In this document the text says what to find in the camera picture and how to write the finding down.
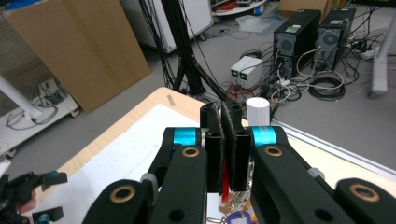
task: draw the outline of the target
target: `computer tower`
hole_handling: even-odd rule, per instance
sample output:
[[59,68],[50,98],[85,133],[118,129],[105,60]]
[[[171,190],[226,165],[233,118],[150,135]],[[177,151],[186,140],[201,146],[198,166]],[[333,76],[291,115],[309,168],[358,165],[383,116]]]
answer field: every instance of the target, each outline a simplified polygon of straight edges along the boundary
[[[302,54],[315,48],[320,22],[320,10],[300,9],[274,31],[274,59],[280,75],[296,77],[297,62]],[[314,54],[299,61],[302,69]]]
[[315,54],[316,69],[332,69],[340,62],[347,47],[347,37],[355,16],[355,8],[334,8],[318,28]]

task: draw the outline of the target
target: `cable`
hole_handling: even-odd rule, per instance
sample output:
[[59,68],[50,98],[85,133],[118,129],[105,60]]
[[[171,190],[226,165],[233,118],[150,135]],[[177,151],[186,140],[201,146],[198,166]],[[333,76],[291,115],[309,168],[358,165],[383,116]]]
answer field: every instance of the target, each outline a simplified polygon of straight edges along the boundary
[[317,66],[317,61],[318,61],[318,60],[314,60],[314,69],[312,69],[312,72],[311,72],[310,75],[306,75],[306,74],[304,74],[304,73],[302,73],[302,72],[300,71],[299,63],[300,63],[300,60],[301,60],[305,55],[307,55],[307,54],[309,54],[309,53],[312,53],[312,52],[315,52],[315,51],[319,50],[320,48],[321,48],[321,46],[318,46],[316,49],[311,49],[311,50],[307,51],[306,53],[302,54],[302,55],[298,58],[297,64],[296,64],[296,69],[297,69],[298,74],[300,74],[300,75],[302,75],[302,76],[304,76],[304,77],[312,77],[312,76],[314,75],[314,73],[315,73],[315,67]]

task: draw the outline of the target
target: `cardboard panel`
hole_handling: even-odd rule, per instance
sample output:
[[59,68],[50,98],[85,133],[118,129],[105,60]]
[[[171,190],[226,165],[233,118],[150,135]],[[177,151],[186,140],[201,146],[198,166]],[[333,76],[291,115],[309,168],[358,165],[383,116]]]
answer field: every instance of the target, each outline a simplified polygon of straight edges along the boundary
[[5,17],[85,111],[149,74],[119,1],[47,0]]

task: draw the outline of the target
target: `wooden table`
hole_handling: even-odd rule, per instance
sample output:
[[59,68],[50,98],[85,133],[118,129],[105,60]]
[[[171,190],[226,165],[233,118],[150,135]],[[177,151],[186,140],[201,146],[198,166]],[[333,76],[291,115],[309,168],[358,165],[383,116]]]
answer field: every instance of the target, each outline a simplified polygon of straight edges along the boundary
[[[66,172],[70,177],[78,171],[93,156],[100,153],[103,148],[110,144],[119,135],[124,133],[143,115],[145,115],[155,105],[165,105],[177,113],[199,122],[199,108],[204,104],[191,99],[188,96],[179,94],[166,88],[159,88],[149,97],[143,100],[139,105],[118,120],[114,125],[108,128],[99,137],[93,140],[89,145],[83,148],[75,157],[58,169],[59,172]],[[317,167],[325,174],[325,179],[333,188],[338,180],[357,177],[377,184],[387,192],[396,197],[396,181],[378,175],[374,172],[359,167],[349,161],[337,158],[323,150],[310,146],[298,140],[289,139],[290,144],[296,149],[302,157],[312,166]],[[37,199],[42,200],[51,189],[46,192],[37,191]]]

